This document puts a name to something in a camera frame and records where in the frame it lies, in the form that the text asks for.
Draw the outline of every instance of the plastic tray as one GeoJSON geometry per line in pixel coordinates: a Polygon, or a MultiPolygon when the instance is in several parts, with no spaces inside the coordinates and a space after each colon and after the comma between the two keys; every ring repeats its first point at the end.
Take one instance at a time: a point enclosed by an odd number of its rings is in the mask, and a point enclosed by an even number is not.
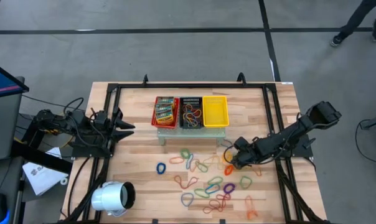
{"type": "Polygon", "coordinates": [[[230,125],[226,96],[203,97],[204,124],[207,128],[222,128],[230,125]]]}
{"type": "Polygon", "coordinates": [[[169,128],[169,129],[176,128],[177,119],[178,119],[177,115],[178,115],[179,102],[180,100],[178,98],[174,98],[173,122],[168,125],[161,125],[157,123],[156,118],[155,118],[155,108],[154,108],[153,113],[152,113],[152,121],[151,121],[152,126],[155,126],[157,128],[169,128]]]}
{"type": "Polygon", "coordinates": [[[203,107],[202,107],[202,97],[181,97],[180,98],[180,127],[184,129],[199,129],[203,127],[203,107]],[[182,115],[184,114],[184,105],[191,105],[193,109],[201,110],[201,116],[198,119],[197,126],[188,126],[188,123],[184,121],[182,115]]]}

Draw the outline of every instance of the green rubber band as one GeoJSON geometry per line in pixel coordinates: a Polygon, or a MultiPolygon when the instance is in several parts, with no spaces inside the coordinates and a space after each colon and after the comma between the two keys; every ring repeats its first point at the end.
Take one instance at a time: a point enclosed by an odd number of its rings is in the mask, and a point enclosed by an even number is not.
{"type": "Polygon", "coordinates": [[[209,185],[212,185],[212,184],[221,184],[223,181],[224,181],[224,179],[223,179],[221,176],[215,176],[215,177],[211,178],[211,179],[207,182],[207,184],[209,184],[209,185]],[[217,181],[217,182],[213,182],[214,179],[217,179],[217,178],[219,178],[219,179],[221,179],[221,180],[220,180],[220,181],[217,181]]]}
{"type": "Polygon", "coordinates": [[[209,198],[210,195],[208,193],[206,193],[205,189],[195,189],[194,190],[194,193],[198,196],[200,196],[201,198],[209,198]]]}
{"type": "Polygon", "coordinates": [[[247,176],[242,176],[242,178],[240,179],[239,185],[240,185],[240,187],[241,187],[242,189],[247,189],[247,188],[249,188],[249,187],[251,186],[251,183],[253,183],[253,181],[251,180],[251,178],[249,178],[249,177],[247,177],[247,176]],[[250,183],[249,183],[246,187],[243,186],[243,180],[244,180],[244,179],[248,179],[248,180],[250,180],[250,183]]]}
{"type": "Polygon", "coordinates": [[[189,159],[190,152],[188,149],[186,148],[181,149],[180,154],[181,154],[181,157],[183,157],[184,159],[189,159]]]}
{"type": "Polygon", "coordinates": [[[207,165],[203,164],[203,163],[200,163],[198,161],[196,161],[196,167],[198,167],[198,169],[202,172],[207,172],[209,170],[209,168],[207,167],[207,165]]]}

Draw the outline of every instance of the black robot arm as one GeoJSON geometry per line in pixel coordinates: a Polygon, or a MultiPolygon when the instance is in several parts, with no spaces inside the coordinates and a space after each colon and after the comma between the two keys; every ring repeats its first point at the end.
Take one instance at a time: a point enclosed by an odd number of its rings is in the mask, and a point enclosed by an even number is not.
{"type": "Polygon", "coordinates": [[[112,145],[133,134],[135,126],[122,121],[123,114],[119,108],[113,111],[115,119],[109,119],[105,111],[94,112],[90,117],[84,111],[73,110],[65,116],[53,114],[50,110],[41,110],[34,117],[33,123],[39,130],[52,134],[66,133],[75,136],[69,145],[73,147],[72,157],[111,157],[112,145]]]}
{"type": "Polygon", "coordinates": [[[266,138],[254,138],[249,143],[239,137],[233,144],[238,153],[231,163],[236,169],[250,164],[261,164],[263,161],[279,157],[283,151],[296,147],[299,139],[313,129],[327,129],[335,125],[342,115],[329,102],[320,102],[307,110],[297,122],[277,134],[266,138]]]}

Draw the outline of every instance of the black pants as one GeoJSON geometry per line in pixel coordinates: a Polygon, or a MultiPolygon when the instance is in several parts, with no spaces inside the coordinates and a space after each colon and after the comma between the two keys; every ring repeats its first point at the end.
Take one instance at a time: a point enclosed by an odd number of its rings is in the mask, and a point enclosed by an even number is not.
{"type": "Polygon", "coordinates": [[[343,38],[348,37],[354,32],[354,29],[357,28],[361,22],[364,20],[365,16],[376,6],[376,0],[362,0],[360,6],[353,13],[347,25],[341,28],[340,35],[343,38]]]}

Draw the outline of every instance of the red tray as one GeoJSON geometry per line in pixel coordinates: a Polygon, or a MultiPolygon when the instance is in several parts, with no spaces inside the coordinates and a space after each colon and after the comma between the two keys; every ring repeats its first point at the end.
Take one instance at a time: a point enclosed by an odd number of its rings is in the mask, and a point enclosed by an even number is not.
{"type": "Polygon", "coordinates": [[[169,128],[169,129],[174,129],[176,128],[176,124],[177,124],[177,114],[178,114],[178,108],[179,108],[179,102],[180,102],[180,99],[179,98],[174,98],[174,109],[173,109],[173,123],[171,124],[168,124],[168,125],[161,125],[161,124],[158,124],[157,121],[156,121],[156,118],[155,118],[155,108],[153,108],[153,113],[152,113],[152,126],[155,126],[157,128],[169,128]]]}

